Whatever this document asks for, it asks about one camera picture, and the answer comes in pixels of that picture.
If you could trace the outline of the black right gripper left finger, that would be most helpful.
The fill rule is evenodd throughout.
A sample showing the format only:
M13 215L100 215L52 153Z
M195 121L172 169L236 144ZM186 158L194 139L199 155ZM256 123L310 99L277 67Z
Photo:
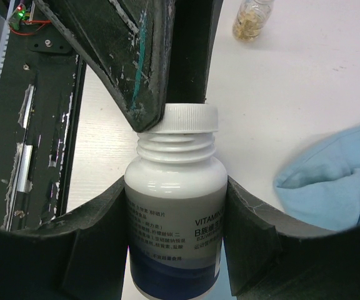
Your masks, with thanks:
M120 299L128 240L124 179L36 228L0 229L0 299Z

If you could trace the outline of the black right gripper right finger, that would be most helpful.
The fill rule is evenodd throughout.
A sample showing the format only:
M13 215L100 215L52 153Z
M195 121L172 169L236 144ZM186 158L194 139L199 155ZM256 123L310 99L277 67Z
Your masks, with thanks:
M297 220L229 179L224 248L238 299L360 299L360 226Z

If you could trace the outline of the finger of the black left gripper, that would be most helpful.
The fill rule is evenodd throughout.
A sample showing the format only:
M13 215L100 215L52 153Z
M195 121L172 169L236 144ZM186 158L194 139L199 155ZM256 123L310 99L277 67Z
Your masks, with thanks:
M175 2L167 103L205 103L222 6L222 0Z
M137 133L163 118L174 1L37 1Z

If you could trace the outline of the amber pill bottle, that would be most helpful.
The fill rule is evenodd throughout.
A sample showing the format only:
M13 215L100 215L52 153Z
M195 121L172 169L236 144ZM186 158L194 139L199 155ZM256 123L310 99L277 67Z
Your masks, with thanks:
M256 39L272 13L272 0L242 1L232 26L233 36L240 41Z

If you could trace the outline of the white bottle cap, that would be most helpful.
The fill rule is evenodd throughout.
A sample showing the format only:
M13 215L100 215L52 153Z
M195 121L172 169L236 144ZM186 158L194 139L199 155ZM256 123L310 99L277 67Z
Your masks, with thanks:
M215 133L218 124L218 109L212 104L168 103L161 121L146 133Z

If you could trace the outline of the white cap pill bottle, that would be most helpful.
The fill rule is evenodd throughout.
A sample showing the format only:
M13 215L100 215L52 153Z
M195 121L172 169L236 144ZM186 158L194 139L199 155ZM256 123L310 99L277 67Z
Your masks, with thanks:
M149 299L198 299L216 283L228 175L214 136L140 134L126 169L131 276Z

